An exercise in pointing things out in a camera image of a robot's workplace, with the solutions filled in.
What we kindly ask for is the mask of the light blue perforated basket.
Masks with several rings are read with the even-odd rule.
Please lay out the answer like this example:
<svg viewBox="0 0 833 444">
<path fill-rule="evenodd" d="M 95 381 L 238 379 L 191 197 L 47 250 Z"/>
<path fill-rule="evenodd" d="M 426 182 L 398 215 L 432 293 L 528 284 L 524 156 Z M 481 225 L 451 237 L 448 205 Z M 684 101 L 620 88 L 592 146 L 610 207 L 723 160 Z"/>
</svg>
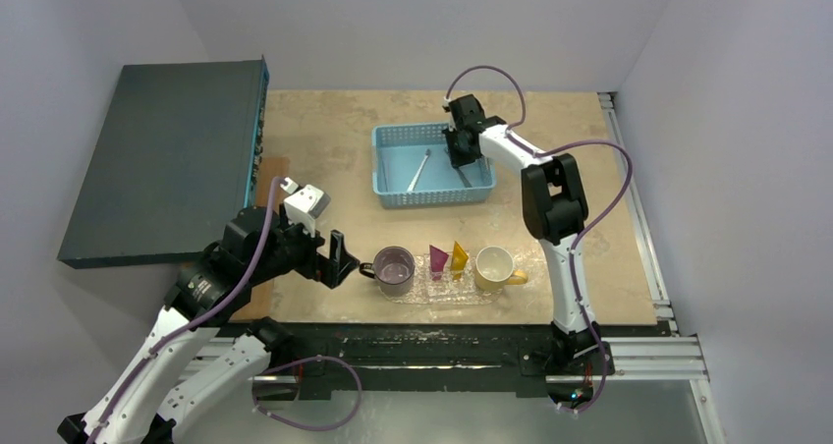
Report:
<svg viewBox="0 0 833 444">
<path fill-rule="evenodd" d="M 450 163 L 443 135 L 447 128 L 446 123 L 438 122 L 382 125 L 372 130 L 372 188 L 383 207 L 460 205 L 488 199 L 497 182 L 494 165 L 480 159 L 463 166 L 472 184 L 465 188 Z M 408 193 L 407 187 L 427 148 L 431 149 L 430 158 L 415 190 Z"/>
</svg>

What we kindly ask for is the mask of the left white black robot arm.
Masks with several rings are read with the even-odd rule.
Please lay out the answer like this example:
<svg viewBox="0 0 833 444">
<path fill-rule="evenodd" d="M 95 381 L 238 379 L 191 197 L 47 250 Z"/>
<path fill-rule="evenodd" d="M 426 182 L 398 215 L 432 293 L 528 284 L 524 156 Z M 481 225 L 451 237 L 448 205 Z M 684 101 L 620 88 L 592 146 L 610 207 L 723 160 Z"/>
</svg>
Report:
<svg viewBox="0 0 833 444">
<path fill-rule="evenodd" d="M 333 289 L 359 261 L 332 231 L 323 238 L 288 220 L 283 209 L 242 210 L 221 240 L 183 268 L 130 365 L 91 410 L 67 416 L 57 432 L 67 443 L 178 443 L 210 408 L 262 371 L 300 378 L 313 360 L 296 350 L 294 335 L 270 317 L 252 321 L 220 358 L 187 380 L 195 355 L 250 301 L 253 285 L 290 272 Z"/>
</svg>

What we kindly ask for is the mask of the yellow mug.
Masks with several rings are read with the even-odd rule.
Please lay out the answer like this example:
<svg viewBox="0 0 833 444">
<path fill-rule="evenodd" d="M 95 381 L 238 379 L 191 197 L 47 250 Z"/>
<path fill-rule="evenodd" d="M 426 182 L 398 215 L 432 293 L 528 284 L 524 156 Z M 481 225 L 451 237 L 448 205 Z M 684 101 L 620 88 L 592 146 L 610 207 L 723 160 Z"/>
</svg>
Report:
<svg viewBox="0 0 833 444">
<path fill-rule="evenodd" d="M 503 248 L 481 249 L 474 259 L 474 284 L 483 292 L 496 292 L 507 286 L 524 285 L 528 275 L 516 268 L 512 255 Z"/>
</svg>

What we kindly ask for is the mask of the pink toothpaste tube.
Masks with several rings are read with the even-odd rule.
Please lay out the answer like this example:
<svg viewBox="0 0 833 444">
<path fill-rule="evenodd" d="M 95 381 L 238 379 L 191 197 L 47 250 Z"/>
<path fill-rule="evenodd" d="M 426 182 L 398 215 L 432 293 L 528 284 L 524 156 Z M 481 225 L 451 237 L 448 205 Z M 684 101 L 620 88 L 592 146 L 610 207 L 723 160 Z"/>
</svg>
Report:
<svg viewBox="0 0 833 444">
<path fill-rule="evenodd" d="M 434 245 L 429 246 L 429 274 L 432 281 L 441 281 L 445 275 L 450 254 Z"/>
</svg>

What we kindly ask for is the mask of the yellow toothpaste tube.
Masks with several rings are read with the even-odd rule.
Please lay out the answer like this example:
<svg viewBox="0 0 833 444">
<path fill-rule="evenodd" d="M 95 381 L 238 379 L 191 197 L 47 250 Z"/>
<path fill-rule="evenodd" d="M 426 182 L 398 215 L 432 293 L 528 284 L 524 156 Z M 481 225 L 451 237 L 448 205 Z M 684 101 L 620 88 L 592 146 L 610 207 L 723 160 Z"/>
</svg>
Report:
<svg viewBox="0 0 833 444">
<path fill-rule="evenodd" d="M 449 272 L 453 281 L 460 281 L 462 279 L 469 258 L 468 252 L 458 242 L 455 242 L 449 266 Z"/>
</svg>

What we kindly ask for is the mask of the clear textured oval tray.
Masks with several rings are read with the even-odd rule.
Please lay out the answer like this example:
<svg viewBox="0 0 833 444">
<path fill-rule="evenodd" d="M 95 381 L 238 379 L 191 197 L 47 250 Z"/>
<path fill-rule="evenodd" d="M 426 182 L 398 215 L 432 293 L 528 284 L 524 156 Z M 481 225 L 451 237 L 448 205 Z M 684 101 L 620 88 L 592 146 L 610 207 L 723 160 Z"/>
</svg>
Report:
<svg viewBox="0 0 833 444">
<path fill-rule="evenodd" d="M 484 291 L 474 282 L 474 267 L 470 260 L 462 271 L 450 271 L 450 262 L 438 280 L 434 280 L 429 270 L 428 253 L 415 257 L 413 282 L 407 291 L 401 288 L 379 288 L 381 295 L 388 301 L 400 305 L 489 305 L 496 302 L 503 289 Z"/>
</svg>

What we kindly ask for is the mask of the purple translucent mug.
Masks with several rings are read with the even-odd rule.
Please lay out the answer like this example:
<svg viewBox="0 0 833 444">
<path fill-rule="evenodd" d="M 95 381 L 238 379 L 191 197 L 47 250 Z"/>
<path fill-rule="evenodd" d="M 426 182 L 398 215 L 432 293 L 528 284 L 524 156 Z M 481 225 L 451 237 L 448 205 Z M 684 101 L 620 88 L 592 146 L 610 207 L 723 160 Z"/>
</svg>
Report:
<svg viewBox="0 0 833 444">
<path fill-rule="evenodd" d="M 359 273 L 375 281 L 382 294 L 402 297 L 413 286 L 416 271 L 414 256 L 402 247 L 380 250 L 373 262 L 362 262 Z"/>
</svg>

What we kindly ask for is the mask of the grey toothbrush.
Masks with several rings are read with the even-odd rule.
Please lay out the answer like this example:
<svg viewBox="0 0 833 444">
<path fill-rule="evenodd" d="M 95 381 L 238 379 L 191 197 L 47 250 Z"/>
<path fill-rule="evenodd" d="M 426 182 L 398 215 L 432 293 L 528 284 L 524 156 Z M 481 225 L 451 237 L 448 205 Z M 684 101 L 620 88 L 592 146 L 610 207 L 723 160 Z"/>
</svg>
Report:
<svg viewBox="0 0 833 444">
<path fill-rule="evenodd" d="M 467 176 L 465 175 L 465 173 L 463 172 L 463 170 L 461 168 L 456 168 L 456 172 L 457 172 L 463 186 L 467 189 L 471 188 L 472 184 L 469 181 L 469 179 L 467 178 Z"/>
</svg>

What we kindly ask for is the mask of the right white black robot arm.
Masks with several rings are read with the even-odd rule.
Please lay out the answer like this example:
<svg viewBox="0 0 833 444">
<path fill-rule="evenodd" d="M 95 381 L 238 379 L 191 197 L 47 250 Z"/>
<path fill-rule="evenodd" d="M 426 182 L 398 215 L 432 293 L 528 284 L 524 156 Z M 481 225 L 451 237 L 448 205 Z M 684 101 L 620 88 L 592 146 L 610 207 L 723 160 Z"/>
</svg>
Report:
<svg viewBox="0 0 833 444">
<path fill-rule="evenodd" d="M 580 234 L 589 210 L 576 159 L 547 155 L 503 119 L 488 117 L 471 94 L 446 98 L 443 109 L 453 167 L 487 158 L 520 177 L 523 220 L 543 249 L 553 296 L 551 358 L 563 371 L 578 370 L 597 348 L 599 330 L 583 273 Z"/>
</svg>

